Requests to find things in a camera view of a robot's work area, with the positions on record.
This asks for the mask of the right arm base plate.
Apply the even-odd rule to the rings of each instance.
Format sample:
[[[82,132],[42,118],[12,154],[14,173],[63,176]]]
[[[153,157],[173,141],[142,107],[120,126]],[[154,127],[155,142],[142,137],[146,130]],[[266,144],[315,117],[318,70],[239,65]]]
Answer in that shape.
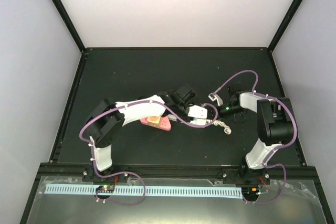
[[[247,166],[223,167],[221,169],[223,182],[235,185],[270,184],[266,177],[266,169],[250,169]]]

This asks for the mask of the white power strip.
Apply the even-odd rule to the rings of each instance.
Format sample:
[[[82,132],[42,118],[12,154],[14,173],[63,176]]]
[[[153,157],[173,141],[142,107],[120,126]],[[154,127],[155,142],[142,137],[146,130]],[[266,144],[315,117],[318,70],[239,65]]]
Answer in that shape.
[[[168,119],[170,121],[183,123],[181,120],[179,120],[176,116],[174,116],[172,114],[168,115]],[[186,125],[188,125],[190,127],[205,127],[206,125],[210,124],[211,121],[212,120],[210,120],[210,119],[192,118],[190,122],[183,123],[183,124],[186,124]]]

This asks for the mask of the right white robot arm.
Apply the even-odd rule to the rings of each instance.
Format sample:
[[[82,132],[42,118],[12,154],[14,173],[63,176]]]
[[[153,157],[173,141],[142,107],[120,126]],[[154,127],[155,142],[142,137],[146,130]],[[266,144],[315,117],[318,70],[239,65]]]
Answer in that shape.
[[[274,154],[295,142],[298,136],[292,104],[289,98],[273,98],[254,92],[244,92],[231,84],[229,102],[220,104],[218,115],[232,116],[249,110],[256,113],[258,139],[241,160],[238,177],[244,184],[255,184],[266,173]]]

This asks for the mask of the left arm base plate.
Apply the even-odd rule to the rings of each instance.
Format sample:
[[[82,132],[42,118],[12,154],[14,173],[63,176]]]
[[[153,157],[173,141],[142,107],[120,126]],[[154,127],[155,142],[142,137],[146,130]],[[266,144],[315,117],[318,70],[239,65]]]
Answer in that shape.
[[[85,167],[82,181],[90,182],[94,184],[98,183],[107,183],[113,184],[115,180],[119,180],[120,182],[125,182],[127,180],[128,175],[125,175],[125,172],[130,170],[129,166],[126,165],[112,165],[112,167],[100,172],[98,174],[102,177],[99,177],[94,170],[93,165],[88,165]]]

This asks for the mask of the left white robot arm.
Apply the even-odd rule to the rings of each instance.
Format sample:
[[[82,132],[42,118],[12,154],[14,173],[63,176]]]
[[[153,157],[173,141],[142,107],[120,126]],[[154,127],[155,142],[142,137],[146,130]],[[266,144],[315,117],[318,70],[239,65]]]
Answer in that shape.
[[[174,116],[178,121],[194,126],[196,118],[207,118],[204,107],[195,104],[196,93],[189,86],[163,91],[133,101],[103,100],[79,132],[91,151],[94,175],[102,182],[113,174],[112,144],[126,125],[150,117]]]

